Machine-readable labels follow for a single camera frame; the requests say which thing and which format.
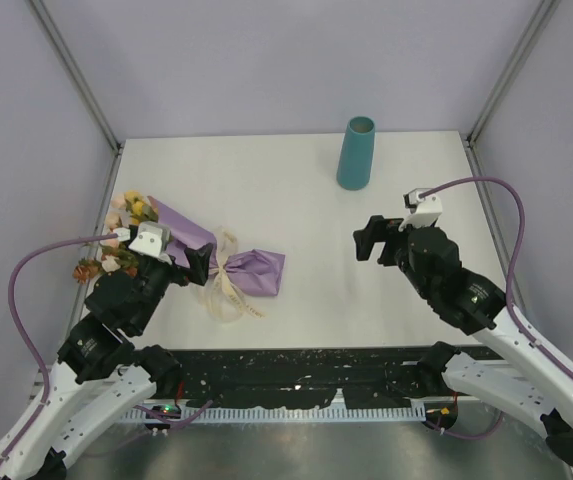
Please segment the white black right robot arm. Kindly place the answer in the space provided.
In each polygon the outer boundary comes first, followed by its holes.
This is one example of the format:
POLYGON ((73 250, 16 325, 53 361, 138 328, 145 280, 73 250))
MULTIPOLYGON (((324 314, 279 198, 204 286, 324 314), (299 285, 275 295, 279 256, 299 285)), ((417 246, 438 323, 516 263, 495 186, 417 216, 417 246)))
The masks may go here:
POLYGON ((463 267, 459 248, 435 226, 414 228, 380 215, 353 234, 356 257, 383 246, 379 265, 397 267, 445 323, 487 346, 521 375, 484 371, 469 355, 437 343, 418 370, 431 394, 450 388, 507 413, 542 436, 573 468, 573 361, 548 341, 488 278, 463 267))

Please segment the aluminium frame post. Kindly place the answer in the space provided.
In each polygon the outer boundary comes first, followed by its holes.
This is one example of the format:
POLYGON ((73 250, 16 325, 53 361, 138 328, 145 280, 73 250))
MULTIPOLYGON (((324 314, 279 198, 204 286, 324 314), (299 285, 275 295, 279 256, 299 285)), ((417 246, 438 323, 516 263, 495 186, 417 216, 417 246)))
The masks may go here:
POLYGON ((465 135, 465 144, 473 148, 481 138, 490 120, 509 93, 550 20, 558 9, 560 0, 541 0, 520 34, 499 77, 494 83, 484 106, 470 132, 465 135))
POLYGON ((27 0, 26 5, 35 16, 38 25, 43 30, 48 42, 55 52, 55 55, 62 65, 62 68, 78 92, 82 103, 88 110, 88 113, 92 117, 96 126, 99 128, 110 150, 113 153, 118 154, 121 143, 110 126, 107 117, 93 94, 89 83, 65 41, 55 19, 47 8, 46 3, 42 0, 27 0))

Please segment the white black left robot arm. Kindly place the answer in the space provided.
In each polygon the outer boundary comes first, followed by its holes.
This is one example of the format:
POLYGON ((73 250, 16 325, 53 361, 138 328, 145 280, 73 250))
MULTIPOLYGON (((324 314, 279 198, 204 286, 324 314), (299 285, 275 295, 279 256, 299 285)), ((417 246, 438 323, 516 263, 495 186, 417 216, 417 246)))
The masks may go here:
POLYGON ((41 392, 0 439, 0 479, 63 479, 123 414, 177 392, 177 359, 159 345, 138 350, 131 339, 142 334, 169 285, 205 284, 212 250, 188 249, 185 267, 140 256, 135 276, 113 272, 98 282, 41 392))

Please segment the purple wrapping paper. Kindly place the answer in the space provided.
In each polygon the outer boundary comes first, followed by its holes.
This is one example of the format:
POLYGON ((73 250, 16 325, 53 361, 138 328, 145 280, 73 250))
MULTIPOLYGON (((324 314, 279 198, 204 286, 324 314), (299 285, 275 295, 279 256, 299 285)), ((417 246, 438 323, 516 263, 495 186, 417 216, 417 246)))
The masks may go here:
MULTIPOLYGON (((224 245, 216 235, 189 220, 187 217, 149 196, 152 206, 157 209, 158 222, 170 228, 172 240, 166 253, 175 259, 179 266, 188 267, 186 249, 197 250, 212 243, 215 247, 224 245)), ((244 294, 253 297, 275 297, 279 294, 286 256, 281 253, 252 249, 231 254, 224 261, 224 271, 231 282, 244 294)))

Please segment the teal ceramic vase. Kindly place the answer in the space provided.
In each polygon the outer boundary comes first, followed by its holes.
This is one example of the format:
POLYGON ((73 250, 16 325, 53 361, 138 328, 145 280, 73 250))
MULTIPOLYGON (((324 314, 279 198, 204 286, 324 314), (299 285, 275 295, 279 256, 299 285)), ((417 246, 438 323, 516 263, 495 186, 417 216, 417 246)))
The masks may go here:
POLYGON ((365 116, 349 120, 337 167, 337 183, 346 190, 365 188, 371 175, 375 146, 375 123, 365 116))

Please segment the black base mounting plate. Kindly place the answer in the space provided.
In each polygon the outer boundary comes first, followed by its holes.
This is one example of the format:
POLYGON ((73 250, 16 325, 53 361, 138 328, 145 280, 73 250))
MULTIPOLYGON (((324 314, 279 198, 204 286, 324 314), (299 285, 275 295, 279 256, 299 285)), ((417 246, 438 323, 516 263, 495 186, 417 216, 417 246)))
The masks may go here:
POLYGON ((174 350, 179 371, 155 400, 191 407, 308 410, 330 406, 337 393, 351 408, 396 407, 411 399, 452 396, 441 377, 420 364, 426 347, 174 350))

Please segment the left aluminium frame post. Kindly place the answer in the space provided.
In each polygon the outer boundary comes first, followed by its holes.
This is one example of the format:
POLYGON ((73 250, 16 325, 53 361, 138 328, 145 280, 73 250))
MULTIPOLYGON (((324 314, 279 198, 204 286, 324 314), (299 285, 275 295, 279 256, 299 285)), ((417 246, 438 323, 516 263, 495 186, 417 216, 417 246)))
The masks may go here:
POLYGON ((88 110, 88 113, 92 117, 96 126, 99 128, 110 150, 113 153, 118 154, 121 143, 110 126, 107 117, 93 94, 89 83, 65 41, 55 19, 47 8, 46 3, 42 0, 27 0, 26 5, 35 16, 38 25, 43 30, 48 42, 55 52, 55 55, 62 65, 62 68, 78 92, 82 103, 88 110))

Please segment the right aluminium frame post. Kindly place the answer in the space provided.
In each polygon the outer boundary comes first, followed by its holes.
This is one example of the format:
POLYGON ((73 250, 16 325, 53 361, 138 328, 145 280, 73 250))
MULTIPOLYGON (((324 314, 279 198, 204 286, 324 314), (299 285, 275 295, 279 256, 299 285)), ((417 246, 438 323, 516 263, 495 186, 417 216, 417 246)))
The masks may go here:
POLYGON ((473 148, 481 138, 490 120, 509 93, 550 20, 558 9, 560 0, 541 0, 520 34, 499 77, 494 83, 484 106, 470 132, 465 135, 465 144, 473 148))

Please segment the cream printed ribbon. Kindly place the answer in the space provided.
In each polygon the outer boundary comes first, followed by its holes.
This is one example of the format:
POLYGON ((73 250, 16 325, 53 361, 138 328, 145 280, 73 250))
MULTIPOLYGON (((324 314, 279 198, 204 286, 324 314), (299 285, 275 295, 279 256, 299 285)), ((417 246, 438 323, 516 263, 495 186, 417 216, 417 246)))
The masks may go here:
POLYGON ((263 319, 265 315, 246 300, 245 294, 231 281, 225 268, 230 257, 238 253, 237 237, 223 227, 218 227, 214 236, 215 266, 209 270, 212 279, 202 290, 194 291, 199 304, 213 320, 221 324, 236 322, 244 316, 263 319))

